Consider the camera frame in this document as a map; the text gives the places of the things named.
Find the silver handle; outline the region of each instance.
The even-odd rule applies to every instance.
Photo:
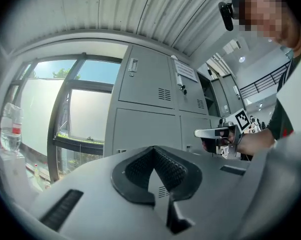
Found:
[[[204,139],[222,139],[221,136],[216,135],[216,131],[228,130],[228,127],[219,127],[213,129],[198,129],[194,131],[195,137]]]
[[[137,72],[137,64],[139,60],[136,58],[131,58],[128,65],[128,71]]]
[[[235,92],[236,95],[240,95],[240,92],[239,92],[239,89],[237,88],[237,85],[234,85],[232,88],[234,89],[234,92]]]

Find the locker handle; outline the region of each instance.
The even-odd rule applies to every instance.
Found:
[[[136,58],[131,58],[128,65],[128,71],[137,72],[137,64],[139,60]]]
[[[236,95],[240,95],[240,92],[239,92],[239,89],[237,88],[237,85],[234,85],[232,88],[234,89],[234,92],[235,92]]]

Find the window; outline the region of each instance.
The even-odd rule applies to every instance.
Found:
[[[99,60],[86,60],[75,79],[114,84],[121,64]]]
[[[31,64],[28,64],[21,72],[20,76],[17,78],[18,80],[22,80],[23,77],[25,76],[27,70],[29,70],[29,67],[31,66]]]
[[[113,61],[85,60],[75,78],[67,82],[52,140],[59,178],[84,163],[103,158],[113,84],[121,66],[118,59]]]
[[[103,145],[111,94],[73,89],[62,105],[58,136]]]
[[[60,178],[63,178],[64,175],[71,173],[77,167],[85,163],[103,158],[103,151],[101,151],[99,155],[87,154],[73,150],[68,150],[59,146],[56,147],[56,154],[58,173]]]
[[[19,105],[23,109],[21,153],[39,171],[47,167],[47,136],[52,109],[69,69],[76,60],[40,62],[30,73],[20,92]]]
[[[5,97],[5,102],[4,104],[6,103],[13,103],[13,100],[15,98],[15,95],[16,95],[16,92],[17,92],[17,89],[19,88],[18,85],[11,85],[8,89],[8,92],[6,94],[6,97]]]

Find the metal locker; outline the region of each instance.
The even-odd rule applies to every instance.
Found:
[[[182,150],[190,151],[196,154],[207,154],[207,152],[203,148],[202,140],[194,136],[194,131],[198,129],[210,129],[210,120],[205,118],[181,115],[180,124]]]
[[[201,82],[197,76],[197,73],[195,72],[198,82],[184,77],[183,75],[180,76],[182,84],[185,86],[185,90],[187,91],[187,93],[184,94],[184,90],[180,90],[181,86],[178,85],[178,80],[176,76],[177,71],[173,59],[171,59],[171,65],[173,67],[174,72],[173,86],[175,86],[175,90],[177,93],[177,103],[179,110],[208,115],[204,92],[202,89]]]
[[[125,69],[119,100],[172,109],[168,58],[134,45]]]
[[[153,145],[181,149],[181,132],[175,115],[118,108],[113,154]]]
[[[226,97],[229,100],[230,113],[233,114],[236,111],[245,108],[242,96],[240,95],[240,90],[238,89],[233,76],[231,74],[224,75],[221,84],[224,86]]]
[[[231,114],[228,100],[226,99],[225,90],[222,87],[221,81],[219,78],[211,81],[211,86],[215,93],[217,107],[219,109],[219,114],[221,117],[225,117]]]

